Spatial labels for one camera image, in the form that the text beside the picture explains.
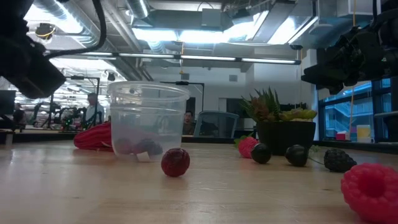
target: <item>clear plastic container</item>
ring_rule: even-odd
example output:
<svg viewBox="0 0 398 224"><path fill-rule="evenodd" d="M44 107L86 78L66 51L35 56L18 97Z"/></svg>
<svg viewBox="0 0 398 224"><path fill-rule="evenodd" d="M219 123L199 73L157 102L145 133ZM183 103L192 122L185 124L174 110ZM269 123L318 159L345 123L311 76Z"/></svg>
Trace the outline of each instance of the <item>clear plastic container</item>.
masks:
<svg viewBox="0 0 398 224"><path fill-rule="evenodd" d="M161 160L181 146L183 116L189 91L155 82L116 82L111 96L112 145L121 159Z"/></svg>

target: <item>wooden table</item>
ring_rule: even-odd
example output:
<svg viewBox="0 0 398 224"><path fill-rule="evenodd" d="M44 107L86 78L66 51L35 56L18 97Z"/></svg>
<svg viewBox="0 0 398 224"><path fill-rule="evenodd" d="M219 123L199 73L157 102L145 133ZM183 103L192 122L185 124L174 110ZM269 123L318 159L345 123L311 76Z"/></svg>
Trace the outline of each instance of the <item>wooden table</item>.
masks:
<svg viewBox="0 0 398 224"><path fill-rule="evenodd" d="M274 156L259 165L230 145L184 144L191 167L168 178L159 163L74 150L70 141L13 147L0 151L1 224L361 223L343 201L343 174L312 161L297 168ZM398 156L348 152L398 167Z"/></svg>

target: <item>person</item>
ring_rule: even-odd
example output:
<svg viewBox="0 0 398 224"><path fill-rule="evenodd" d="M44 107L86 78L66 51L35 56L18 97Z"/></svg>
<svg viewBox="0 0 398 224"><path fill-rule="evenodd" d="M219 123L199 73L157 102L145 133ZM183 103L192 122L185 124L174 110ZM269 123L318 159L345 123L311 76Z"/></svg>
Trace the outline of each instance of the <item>person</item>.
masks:
<svg viewBox="0 0 398 224"><path fill-rule="evenodd" d="M184 125L182 128L182 134L192 135L195 130L195 124L192 123L193 113L192 111L185 112Z"/></svg>
<svg viewBox="0 0 398 224"><path fill-rule="evenodd" d="M22 110L22 106L20 103L15 104L15 111L12 114L12 118L14 120L15 125L25 126L26 125L26 114L25 111Z"/></svg>
<svg viewBox="0 0 398 224"><path fill-rule="evenodd" d="M95 114L95 104L97 104L97 119L96 119L96 124L99 124L100 121L104 122L104 116L105 116L105 112L104 112L104 107L101 106L98 103L98 97L96 93L90 93L89 95L87 95L87 100L88 100L88 107L87 107L87 112L86 112L86 120L88 121L90 118L92 118Z"/></svg>

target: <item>red ball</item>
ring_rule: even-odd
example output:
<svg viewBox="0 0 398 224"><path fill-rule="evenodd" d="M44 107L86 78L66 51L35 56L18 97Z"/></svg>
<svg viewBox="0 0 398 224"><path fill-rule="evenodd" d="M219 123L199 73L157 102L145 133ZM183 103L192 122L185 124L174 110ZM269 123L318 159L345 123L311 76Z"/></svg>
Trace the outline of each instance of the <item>red ball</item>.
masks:
<svg viewBox="0 0 398 224"><path fill-rule="evenodd" d="M251 151L258 143L259 141L257 141L253 137L247 137L243 139L239 142L238 145L239 153L242 155L243 158L251 159Z"/></svg>
<svg viewBox="0 0 398 224"><path fill-rule="evenodd" d="M344 174L341 191L345 202L363 220L398 223L398 173L393 168L356 165Z"/></svg>
<svg viewBox="0 0 398 224"><path fill-rule="evenodd" d="M181 148L168 150L162 158L162 170L170 177L184 175L190 163L189 154Z"/></svg>

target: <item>black pot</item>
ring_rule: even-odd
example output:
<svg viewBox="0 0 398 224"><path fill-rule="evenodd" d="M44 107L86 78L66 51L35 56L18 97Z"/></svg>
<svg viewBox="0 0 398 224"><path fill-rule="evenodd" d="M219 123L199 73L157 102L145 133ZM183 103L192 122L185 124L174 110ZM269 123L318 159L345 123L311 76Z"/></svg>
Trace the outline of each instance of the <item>black pot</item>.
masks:
<svg viewBox="0 0 398 224"><path fill-rule="evenodd" d="M284 156L290 146L301 145L309 149L315 134L314 122L276 121L257 123L261 143L266 144L273 155Z"/></svg>

